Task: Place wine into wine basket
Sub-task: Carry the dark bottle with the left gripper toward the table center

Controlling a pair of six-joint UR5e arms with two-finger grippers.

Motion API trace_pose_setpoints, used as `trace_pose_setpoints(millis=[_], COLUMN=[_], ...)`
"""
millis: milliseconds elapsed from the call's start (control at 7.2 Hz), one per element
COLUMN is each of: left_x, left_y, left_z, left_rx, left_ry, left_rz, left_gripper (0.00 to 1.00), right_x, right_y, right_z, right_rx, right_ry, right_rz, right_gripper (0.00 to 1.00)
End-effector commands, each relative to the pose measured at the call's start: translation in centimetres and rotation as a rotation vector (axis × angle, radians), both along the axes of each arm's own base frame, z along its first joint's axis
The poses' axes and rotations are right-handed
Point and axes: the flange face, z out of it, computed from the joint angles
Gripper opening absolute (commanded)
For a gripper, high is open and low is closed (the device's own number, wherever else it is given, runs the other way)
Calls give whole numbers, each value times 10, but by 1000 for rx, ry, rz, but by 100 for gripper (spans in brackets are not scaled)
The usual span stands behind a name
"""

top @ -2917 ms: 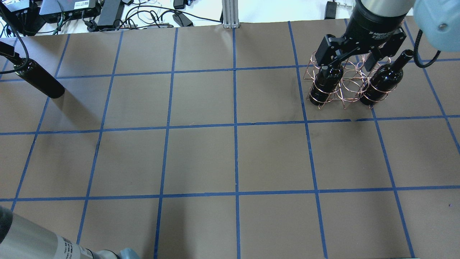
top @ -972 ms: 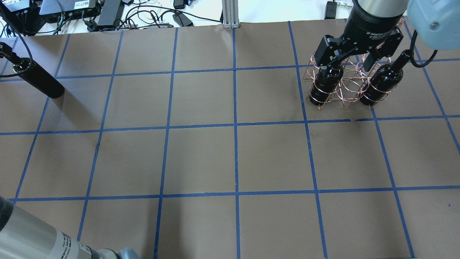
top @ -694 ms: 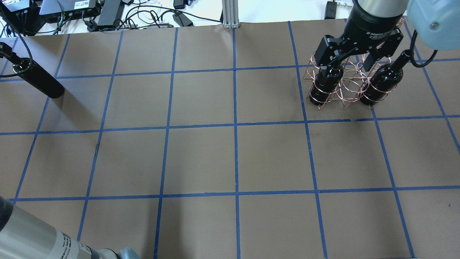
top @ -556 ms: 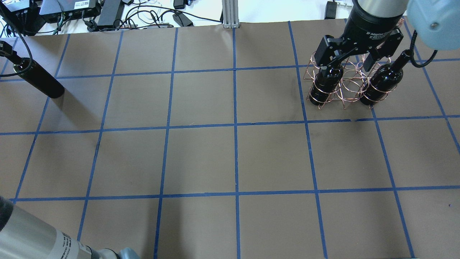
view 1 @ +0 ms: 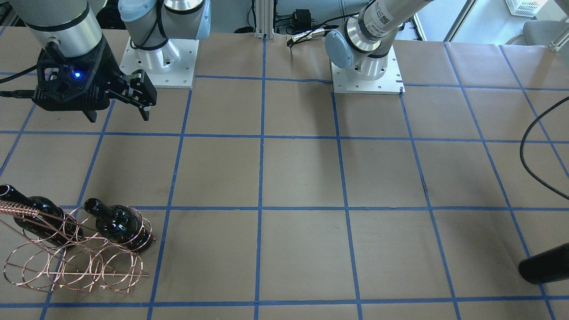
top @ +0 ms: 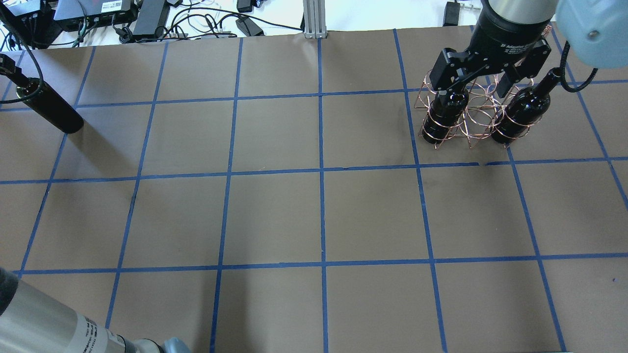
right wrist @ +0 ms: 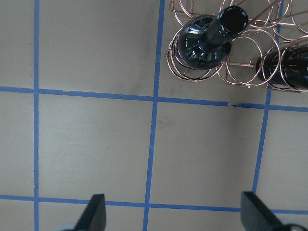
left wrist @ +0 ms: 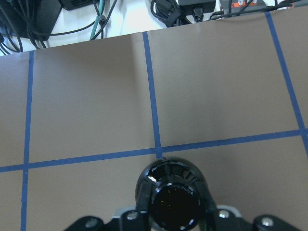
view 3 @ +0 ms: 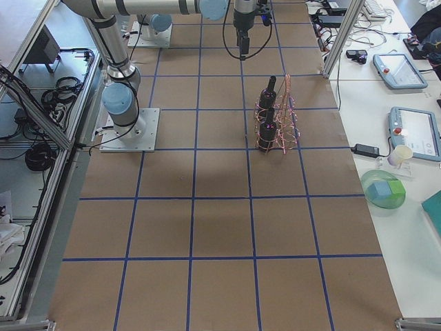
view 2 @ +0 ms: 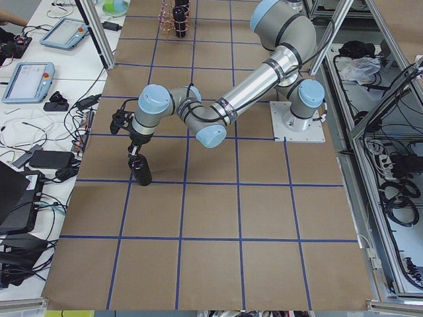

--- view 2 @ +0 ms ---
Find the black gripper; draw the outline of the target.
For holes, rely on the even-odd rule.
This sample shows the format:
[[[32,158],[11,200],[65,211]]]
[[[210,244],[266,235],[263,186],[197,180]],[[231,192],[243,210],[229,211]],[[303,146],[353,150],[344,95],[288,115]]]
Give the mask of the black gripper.
[[[130,132],[130,139],[132,140],[132,143],[128,147],[128,156],[129,157],[140,157],[140,150],[141,146],[150,142],[152,138],[152,134],[144,135],[141,133],[138,133],[137,131],[131,131]]]

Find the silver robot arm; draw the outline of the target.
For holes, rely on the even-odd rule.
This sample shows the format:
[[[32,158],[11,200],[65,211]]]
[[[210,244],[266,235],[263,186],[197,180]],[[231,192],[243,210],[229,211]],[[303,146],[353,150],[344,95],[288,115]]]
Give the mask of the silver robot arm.
[[[214,148],[225,139],[226,127],[273,88],[291,102],[288,117],[293,122],[287,123],[287,128],[298,130],[300,123],[311,121],[323,103],[325,90],[316,80],[300,79],[298,72],[315,54],[313,23],[283,1],[261,1],[251,16],[250,29],[272,54],[212,105],[203,106],[199,90],[192,85],[167,89],[150,84],[142,90],[128,126],[130,157],[138,157],[160,121],[172,115],[178,116],[204,147]]]

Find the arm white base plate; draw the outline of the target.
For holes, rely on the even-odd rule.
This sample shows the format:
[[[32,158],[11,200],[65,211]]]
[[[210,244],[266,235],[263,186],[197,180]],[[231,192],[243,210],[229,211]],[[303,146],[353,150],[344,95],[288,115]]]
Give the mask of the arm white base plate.
[[[275,142],[324,143],[326,141],[319,111],[313,117],[299,119],[291,112],[291,102],[270,102]]]

